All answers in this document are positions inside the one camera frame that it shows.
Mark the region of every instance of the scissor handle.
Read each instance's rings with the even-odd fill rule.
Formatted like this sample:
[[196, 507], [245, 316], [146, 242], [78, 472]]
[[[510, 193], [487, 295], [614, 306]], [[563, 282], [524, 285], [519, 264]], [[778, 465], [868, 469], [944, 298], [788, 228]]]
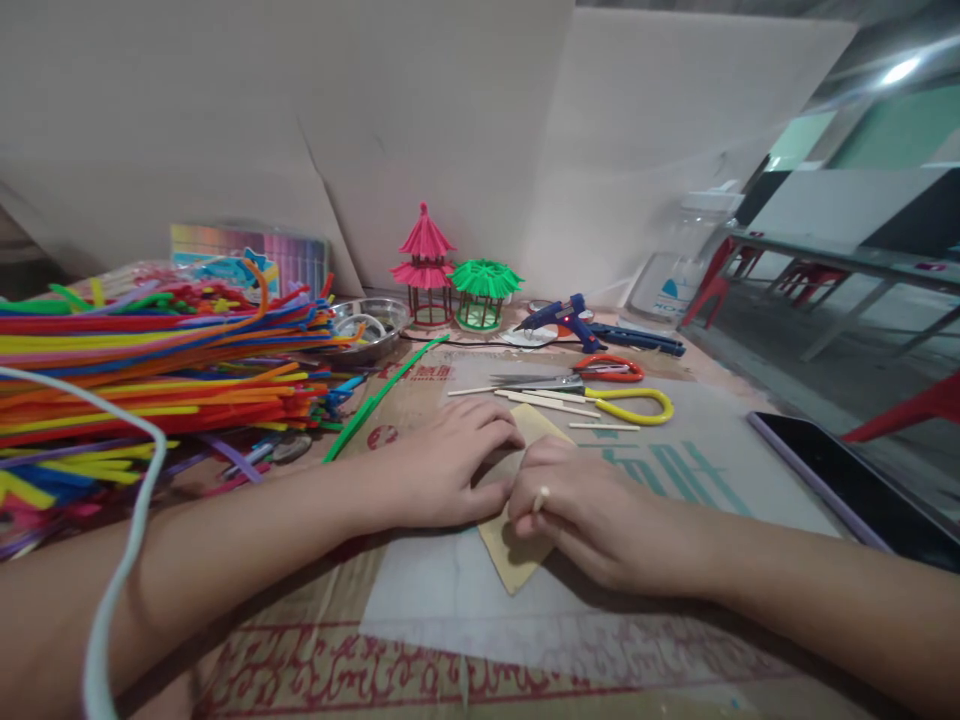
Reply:
[[[630, 372], [592, 373], [586, 371], [591, 365], [601, 362], [610, 365], [626, 365], [628, 368], [630, 368]], [[590, 357], [586, 357], [574, 365], [573, 369], [580, 373], [580, 377], [582, 377], [584, 380], [604, 380], [606, 382], [640, 382], [643, 380], [643, 368], [641, 368], [632, 360], [627, 360], [626, 358], [618, 357], [617, 355], [591, 355]]]
[[[604, 412], [610, 413], [616, 418], [620, 418], [628, 423], [633, 423], [634, 425], [663, 425], [673, 417], [673, 403], [670, 402], [670, 398], [659, 390], [654, 390], [653, 388], [636, 388], [630, 390], [591, 390], [590, 388], [585, 388], [584, 394], [588, 398], [593, 398], [596, 400], [596, 406], [598, 410], [603, 410]], [[607, 402], [607, 400], [615, 400], [617, 398], [626, 397], [652, 398], [660, 403], [660, 405], [663, 407], [663, 412], [659, 415], [640, 415], [639, 413], [624, 410], [622, 407], [614, 405], [611, 402]]]

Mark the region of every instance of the white cable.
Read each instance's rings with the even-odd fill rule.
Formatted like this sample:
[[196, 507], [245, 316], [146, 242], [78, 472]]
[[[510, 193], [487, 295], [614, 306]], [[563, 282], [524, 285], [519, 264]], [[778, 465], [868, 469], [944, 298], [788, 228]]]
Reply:
[[137, 561], [140, 546], [143, 545], [143, 535], [147, 529], [147, 513], [150, 511], [150, 498], [153, 495], [153, 487], [157, 484], [157, 478], [160, 476], [163, 461], [167, 456], [167, 436], [153, 423], [147, 422], [136, 415], [131, 415], [113, 403], [63, 380], [8, 367], [0, 367], [0, 375], [30, 380], [70, 393], [81, 400], [86, 400], [104, 412], [140, 428], [150, 435], [155, 443], [153, 459], [150, 460], [147, 472], [144, 473], [140, 490], [137, 492], [137, 500], [133, 506], [127, 547], [123, 551], [123, 557], [120, 558], [113, 577], [110, 578], [110, 583], [107, 585], [103, 597], [100, 599], [100, 604], [97, 605], [97, 612], [93, 617], [93, 625], [90, 627], [90, 639], [87, 641], [87, 652], [83, 663], [84, 715], [91, 720], [116, 720], [117, 710], [113, 705], [113, 695], [110, 692], [110, 670], [107, 666], [110, 624], [117, 607], [117, 600], [120, 598], [120, 592], [133, 569], [133, 564]]

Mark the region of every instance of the scissors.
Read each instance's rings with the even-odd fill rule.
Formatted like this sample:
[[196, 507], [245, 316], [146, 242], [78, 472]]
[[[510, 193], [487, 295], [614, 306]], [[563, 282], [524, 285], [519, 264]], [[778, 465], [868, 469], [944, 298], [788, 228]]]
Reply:
[[[604, 367], [594, 367], [595, 363], [607, 363]], [[620, 370], [625, 366], [626, 372]], [[623, 390], [591, 390], [583, 381], [604, 380], [606, 382], [640, 382], [643, 369], [631, 360], [616, 355], [591, 355], [572, 368], [567, 375], [494, 375], [491, 381], [504, 390], [554, 390], [569, 392], [594, 400], [598, 410], [603, 410], [616, 418], [634, 425], [663, 425], [673, 417], [673, 403], [664, 393], [653, 388], [625, 388]], [[659, 415], [640, 415], [624, 410], [607, 400], [619, 398], [648, 397], [663, 407]]]

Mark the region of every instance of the floor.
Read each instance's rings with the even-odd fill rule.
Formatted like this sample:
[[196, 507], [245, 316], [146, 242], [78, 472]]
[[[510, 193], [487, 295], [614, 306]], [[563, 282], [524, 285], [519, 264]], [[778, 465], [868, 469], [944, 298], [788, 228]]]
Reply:
[[[751, 280], [774, 278], [787, 259], [766, 253]], [[953, 374], [960, 365], [960, 337], [936, 337], [904, 358], [895, 358], [909, 334], [956, 306], [957, 298], [898, 286], [810, 363], [800, 354], [876, 286], [850, 278], [812, 313], [794, 310], [782, 294], [764, 296], [766, 283], [735, 284], [720, 316], [706, 331], [707, 312], [684, 330], [720, 362], [770, 393], [784, 411], [808, 417], [843, 434]], [[960, 334], [960, 323], [946, 329]], [[931, 420], [855, 446], [920, 497], [960, 519], [960, 425]]]

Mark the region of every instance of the plastic bottle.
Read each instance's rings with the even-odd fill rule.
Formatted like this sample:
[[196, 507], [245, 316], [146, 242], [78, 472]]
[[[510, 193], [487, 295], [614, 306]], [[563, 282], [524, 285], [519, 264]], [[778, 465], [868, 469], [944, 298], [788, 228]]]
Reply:
[[743, 195], [729, 192], [735, 181], [687, 193], [670, 233], [673, 250], [654, 253], [627, 296], [620, 324], [653, 332], [676, 329], [697, 294], [710, 257], [711, 239], [724, 231]]

